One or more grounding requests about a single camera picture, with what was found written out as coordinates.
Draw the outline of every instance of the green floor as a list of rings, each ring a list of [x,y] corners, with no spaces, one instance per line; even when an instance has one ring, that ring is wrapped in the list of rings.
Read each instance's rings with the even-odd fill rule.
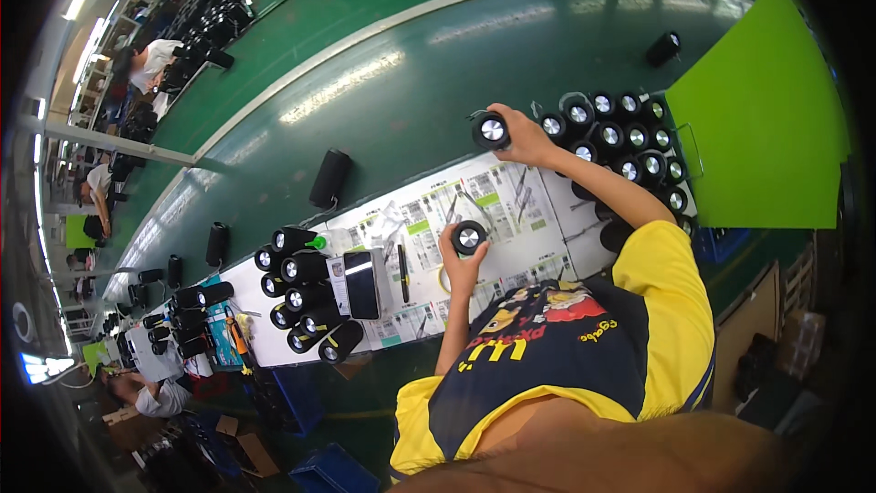
[[[159,124],[154,143],[193,153],[237,110],[326,46],[370,23],[426,0],[256,0],[264,19],[235,43],[227,72],[207,70]],[[426,170],[476,153],[465,115],[493,101],[525,109],[551,106],[565,92],[664,89],[741,15],[733,0],[469,0],[408,21],[323,63],[241,121],[160,204],[131,246],[127,266],[163,267],[185,260],[186,283],[209,273],[209,226],[231,227],[236,261],[283,224],[316,210],[307,196],[326,149],[355,163],[342,208],[388,192]],[[680,61],[644,64],[646,47],[666,30],[683,39]],[[137,170],[101,254],[123,255],[152,204],[179,171],[150,163]],[[758,231],[724,266],[702,265],[713,310],[722,311],[767,262],[791,262],[805,233]],[[124,286],[112,296],[121,299]],[[300,441],[271,433],[280,466],[337,441],[388,484],[391,409],[397,389],[432,371],[439,340],[398,346],[347,382],[315,364],[327,418]],[[236,391],[210,400],[246,417]],[[288,488],[286,477],[263,488]]]

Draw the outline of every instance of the t-shirt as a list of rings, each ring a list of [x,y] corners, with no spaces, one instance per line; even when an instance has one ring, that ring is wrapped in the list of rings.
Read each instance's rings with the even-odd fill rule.
[[[466,459],[514,405],[546,395],[621,422],[690,411],[714,366],[715,335],[690,238],[653,221],[627,240],[613,284],[546,280],[510,290],[472,324],[447,375],[399,390],[394,482]]]
[[[110,174],[110,165],[109,164],[100,164],[96,168],[93,168],[87,176],[85,176],[85,180],[89,182],[89,186],[91,187],[91,201],[96,202],[97,197],[94,195],[94,189],[100,189],[101,194],[104,195],[104,199],[107,197],[107,193],[110,189],[110,183],[112,182],[112,174]]]
[[[131,72],[130,83],[134,84],[140,93],[147,93],[146,83],[154,79],[159,72],[164,71],[165,66],[173,59],[173,49],[182,45],[182,41],[171,41],[163,38],[149,42],[146,47],[148,50],[146,63],[141,71]]]
[[[159,399],[152,397],[148,387],[143,387],[137,394],[137,411],[147,417],[167,419],[179,415],[192,393],[173,381],[164,381],[159,390]]]

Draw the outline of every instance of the smartphone screen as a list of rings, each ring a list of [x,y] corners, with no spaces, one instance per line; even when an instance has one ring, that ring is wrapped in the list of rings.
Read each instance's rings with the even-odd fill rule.
[[[344,276],[347,280],[350,316],[357,320],[380,318],[371,253],[355,251],[344,254]]]

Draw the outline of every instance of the person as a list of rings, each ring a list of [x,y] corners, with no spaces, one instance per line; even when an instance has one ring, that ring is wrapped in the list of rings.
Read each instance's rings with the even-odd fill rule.
[[[126,46],[115,58],[113,74],[128,77],[137,90],[146,95],[161,84],[165,67],[176,61],[173,49],[182,45],[182,41],[159,38],[149,42],[141,52]]]
[[[181,385],[188,379],[185,375],[176,382],[164,380],[153,383],[130,369],[110,374],[105,367],[98,366],[95,373],[117,403],[133,405],[147,417],[168,419],[179,415],[192,397],[192,392]]]
[[[390,476],[400,491],[719,490],[767,483],[771,433],[692,410],[714,368],[712,314],[690,239],[648,191],[555,146],[506,105],[511,147],[494,154],[564,174],[635,230],[613,284],[545,280],[509,290],[472,322],[489,242],[461,259],[439,240],[450,282],[432,377],[399,390]]]
[[[110,195],[110,186],[112,185],[112,173],[110,173],[110,155],[104,153],[101,157],[101,163],[87,174],[85,179],[79,182],[78,201],[79,206],[82,203],[94,204],[97,209],[97,216],[101,220],[101,228],[104,230],[104,238],[112,236],[110,226],[110,204],[116,200],[124,201],[127,196],[124,194],[116,194],[112,192]]]

